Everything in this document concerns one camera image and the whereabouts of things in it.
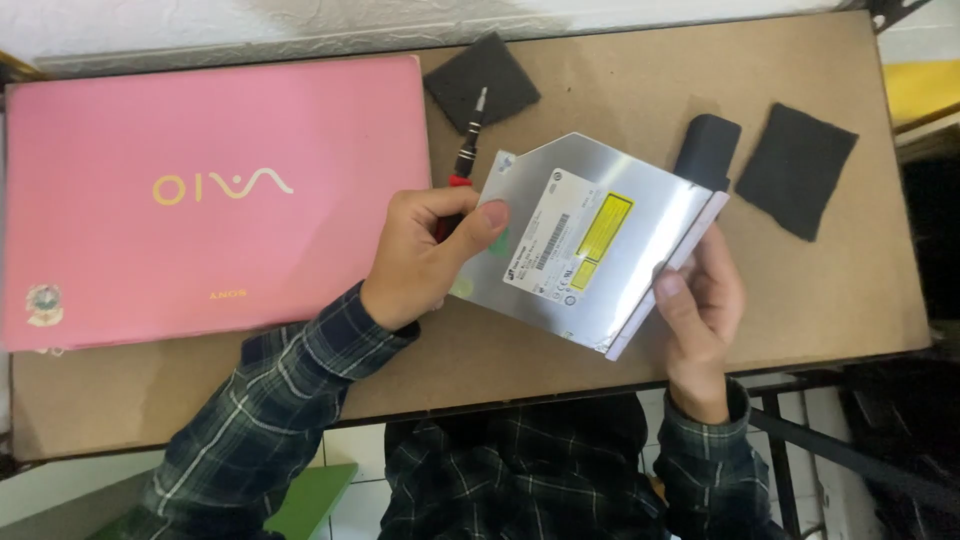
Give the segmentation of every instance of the hand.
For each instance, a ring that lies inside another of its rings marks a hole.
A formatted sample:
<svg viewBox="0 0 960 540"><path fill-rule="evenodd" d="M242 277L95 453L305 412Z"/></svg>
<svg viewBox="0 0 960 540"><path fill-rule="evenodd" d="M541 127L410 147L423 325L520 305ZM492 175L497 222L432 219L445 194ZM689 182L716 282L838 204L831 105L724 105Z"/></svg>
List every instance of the hand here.
<svg viewBox="0 0 960 540"><path fill-rule="evenodd" d="M373 269L360 287L360 302L376 324L399 330L444 304L460 267L487 249L510 221L503 201L477 208L469 187L400 191L387 207ZM433 238L437 219L467 214L441 244Z"/></svg>
<svg viewBox="0 0 960 540"><path fill-rule="evenodd" d="M746 307L746 292L715 223L694 250L693 261L681 272L664 270L654 284L657 308L673 331L666 346L670 397L694 420L722 424L730 418L727 350Z"/></svg>

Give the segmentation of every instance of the black foam pad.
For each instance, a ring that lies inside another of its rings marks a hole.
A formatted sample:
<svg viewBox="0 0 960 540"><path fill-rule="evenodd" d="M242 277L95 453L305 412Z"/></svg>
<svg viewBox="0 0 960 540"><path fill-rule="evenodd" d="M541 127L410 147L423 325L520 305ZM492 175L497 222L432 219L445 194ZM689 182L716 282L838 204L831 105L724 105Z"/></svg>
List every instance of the black foam pad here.
<svg viewBox="0 0 960 540"><path fill-rule="evenodd" d="M736 192L812 242L858 137L777 103Z"/></svg>
<svg viewBox="0 0 960 540"><path fill-rule="evenodd" d="M496 33L481 37L467 50L427 73L423 85L461 135L467 132L484 86L487 87L485 126L513 116L540 100L537 87Z"/></svg>
<svg viewBox="0 0 960 540"><path fill-rule="evenodd" d="M727 172L733 161L740 126L713 114L690 121L673 174L713 191L727 191Z"/></svg>

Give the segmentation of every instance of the person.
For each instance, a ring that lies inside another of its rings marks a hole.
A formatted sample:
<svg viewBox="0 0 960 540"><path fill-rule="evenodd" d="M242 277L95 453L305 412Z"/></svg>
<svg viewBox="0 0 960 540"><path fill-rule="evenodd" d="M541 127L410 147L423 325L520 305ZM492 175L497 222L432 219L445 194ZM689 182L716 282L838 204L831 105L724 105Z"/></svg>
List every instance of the person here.
<svg viewBox="0 0 960 540"><path fill-rule="evenodd" d="M236 369L173 436L126 538L281 538L264 521L350 385L417 339L417 319L506 228L506 203L477 202L469 187L399 192L364 281L312 321L244 342ZM438 216L458 212L467 217L437 244ZM380 538L785 538L769 517L767 466L746 440L747 393L724 372L745 294L715 225L693 259L687 275L664 270L655 283L672 331L654 465L665 502L638 471L647 434L636 396L525 405L388 425Z"/></svg>

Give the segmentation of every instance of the cardboard surface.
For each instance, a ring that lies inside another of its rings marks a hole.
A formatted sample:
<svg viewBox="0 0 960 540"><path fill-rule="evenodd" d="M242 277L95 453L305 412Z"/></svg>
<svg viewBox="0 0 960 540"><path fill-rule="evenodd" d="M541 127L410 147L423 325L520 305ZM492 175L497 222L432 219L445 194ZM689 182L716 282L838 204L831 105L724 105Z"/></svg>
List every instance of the cardboard surface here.
<svg viewBox="0 0 960 540"><path fill-rule="evenodd" d="M774 102L860 134L807 243L732 197L719 223L750 300L729 358L741 371L929 345L893 151L876 40L865 12L510 44L543 94L481 134L482 182L497 149L527 152L578 131L670 168L689 121L743 127L743 171ZM420 53L424 72L459 48ZM427 98L432 174L445 182L462 140ZM617 362L449 298L422 339L355 384L344 419L661 380L651 320ZM13 359L19 459L162 444L232 369L243 334Z"/></svg>

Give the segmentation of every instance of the shirt sleeve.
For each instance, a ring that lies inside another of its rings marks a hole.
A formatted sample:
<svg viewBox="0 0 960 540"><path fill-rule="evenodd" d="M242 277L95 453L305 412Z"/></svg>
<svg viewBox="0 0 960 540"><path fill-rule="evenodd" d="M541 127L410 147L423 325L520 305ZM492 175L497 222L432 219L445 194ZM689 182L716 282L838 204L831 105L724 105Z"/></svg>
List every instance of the shirt sleeve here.
<svg viewBox="0 0 960 540"><path fill-rule="evenodd" d="M274 538L263 523L339 418L349 385L420 334L416 323L379 327L359 290L310 322L244 342L239 365L171 439L125 538Z"/></svg>
<svg viewBox="0 0 960 540"><path fill-rule="evenodd" d="M684 540L786 539L770 519L767 464L747 442L750 400L727 379L731 420L708 426L691 420L664 396L660 457L654 472L666 488L667 527Z"/></svg>

